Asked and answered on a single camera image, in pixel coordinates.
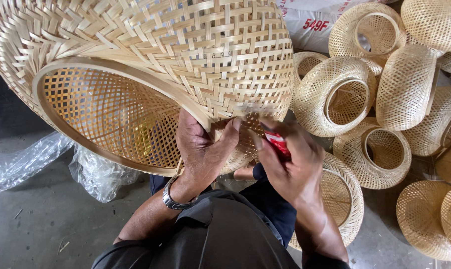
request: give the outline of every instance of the clear plastic bag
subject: clear plastic bag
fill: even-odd
[[[40,172],[73,146],[73,141],[53,132],[24,150],[0,153],[0,193]]]
[[[140,171],[109,161],[78,144],[70,165],[73,179],[100,202],[107,203],[116,197],[122,185],[136,182]]]

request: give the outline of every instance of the hand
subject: hand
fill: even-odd
[[[311,206],[323,209],[320,180],[325,157],[324,149],[298,124],[286,125],[270,119],[260,119],[286,141],[291,161],[281,163],[272,145],[253,133],[258,158],[264,166],[270,184],[295,209]]]
[[[190,181],[189,185],[193,185],[191,191],[196,195],[209,186],[239,143],[241,123],[239,118],[230,120],[221,138],[213,143],[197,120],[185,109],[181,109],[176,141],[184,162],[184,173],[178,180]]]

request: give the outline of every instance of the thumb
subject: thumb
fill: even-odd
[[[235,148],[235,146],[239,143],[239,128],[242,121],[239,118],[234,118],[227,123],[222,132],[219,140],[214,143],[221,145],[221,147],[227,148],[230,151]]]
[[[262,163],[265,173],[270,178],[282,179],[287,178],[287,172],[284,170],[277,153],[272,145],[264,138],[259,137],[254,131],[248,130],[258,152],[258,159]]]

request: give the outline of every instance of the gray floor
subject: gray floor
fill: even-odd
[[[440,85],[451,84],[443,74],[440,78]],[[52,131],[0,79],[0,153],[26,148]],[[332,140],[320,142],[329,149]],[[142,175],[136,183],[122,187],[113,201],[96,201],[72,179],[68,170],[72,156],[70,150],[23,184],[0,193],[0,269],[90,268],[150,197],[148,178]],[[432,162],[431,158],[414,158],[410,174],[399,186],[363,189],[365,217],[348,247],[351,268],[451,269],[451,262],[435,261],[411,247],[396,221],[401,190],[416,180],[436,179]],[[220,184],[230,188],[238,183]],[[58,254],[61,241],[68,244]],[[289,252],[300,262],[300,252]]]

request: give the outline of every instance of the metal watch band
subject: metal watch band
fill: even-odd
[[[193,206],[194,202],[197,200],[197,198],[199,196],[197,195],[194,199],[192,199],[188,203],[178,203],[178,202],[174,201],[170,196],[170,187],[174,183],[174,181],[176,181],[176,179],[178,177],[179,177],[178,175],[175,175],[169,180],[169,182],[167,182],[166,187],[164,187],[164,191],[163,191],[163,202],[168,208],[171,208],[174,210],[184,210],[184,209],[187,209],[187,208]]]

